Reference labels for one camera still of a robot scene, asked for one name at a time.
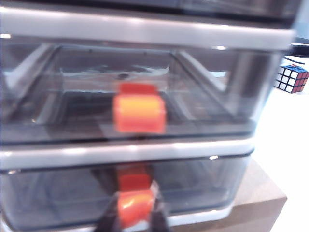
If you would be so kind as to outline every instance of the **cube sticker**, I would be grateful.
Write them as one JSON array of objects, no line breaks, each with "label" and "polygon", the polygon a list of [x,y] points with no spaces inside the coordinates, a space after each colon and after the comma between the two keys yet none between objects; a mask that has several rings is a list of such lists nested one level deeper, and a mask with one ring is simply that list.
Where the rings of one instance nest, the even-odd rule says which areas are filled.
[{"label": "cube sticker", "polygon": [[280,66],[274,86],[288,93],[301,92],[309,78],[309,72],[296,65]]}]

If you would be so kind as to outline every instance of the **orange drawer handle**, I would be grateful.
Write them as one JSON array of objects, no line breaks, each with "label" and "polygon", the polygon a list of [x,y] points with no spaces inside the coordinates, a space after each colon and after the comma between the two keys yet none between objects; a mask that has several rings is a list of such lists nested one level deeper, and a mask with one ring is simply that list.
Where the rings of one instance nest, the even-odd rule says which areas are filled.
[{"label": "orange drawer handle", "polygon": [[121,227],[128,228],[142,220],[148,221],[154,202],[151,190],[120,192],[118,215]]},{"label": "orange drawer handle", "polygon": [[163,133],[166,110],[152,85],[125,83],[113,100],[116,130],[131,133]]}]

